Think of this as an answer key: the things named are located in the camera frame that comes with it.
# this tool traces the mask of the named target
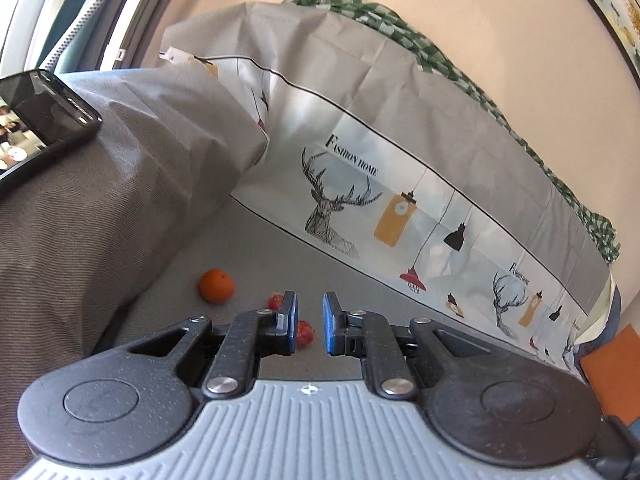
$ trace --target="dark fabric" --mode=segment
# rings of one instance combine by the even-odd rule
[[[0,202],[0,479],[31,458],[22,391],[95,347],[266,148],[202,65],[65,76],[97,138]]]

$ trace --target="green checkered fabric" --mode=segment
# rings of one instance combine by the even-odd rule
[[[453,81],[463,92],[489,112],[498,124],[503,126],[511,137],[537,162],[587,228],[606,263],[611,264],[620,255],[620,244],[614,242],[616,230],[609,219],[589,211],[581,204],[568,186],[556,177],[538,154],[531,149],[527,141],[511,129],[507,119],[489,96],[471,81],[462,70],[453,65],[450,59],[433,42],[409,26],[395,12],[381,4],[368,2],[367,0],[285,0],[285,3],[339,12],[343,16],[377,30],[413,52],[418,64],[425,72],[439,73]]]

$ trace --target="smartphone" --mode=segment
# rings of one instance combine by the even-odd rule
[[[0,198],[95,137],[102,119],[46,70],[0,79]]]

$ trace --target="phone screen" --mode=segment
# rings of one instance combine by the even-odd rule
[[[1,79],[0,173],[95,121],[92,109],[49,73]]]
[[[0,172],[4,173],[46,147],[42,139],[0,98]]]

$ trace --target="gray bed sheet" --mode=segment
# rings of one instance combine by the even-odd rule
[[[224,269],[236,282],[236,293],[215,306],[200,298],[196,284],[210,268]],[[424,307],[364,275],[229,199],[172,260],[164,273],[140,295],[117,338],[122,344],[193,316],[208,316],[214,324],[230,323],[246,310],[264,308],[274,291],[298,294],[300,319],[316,330],[316,339],[291,357],[262,360],[265,379],[357,379],[360,362],[326,354],[322,332],[322,294],[337,293],[345,310],[379,312],[389,323],[407,326],[425,316],[531,358],[526,352],[482,334],[436,310]]]

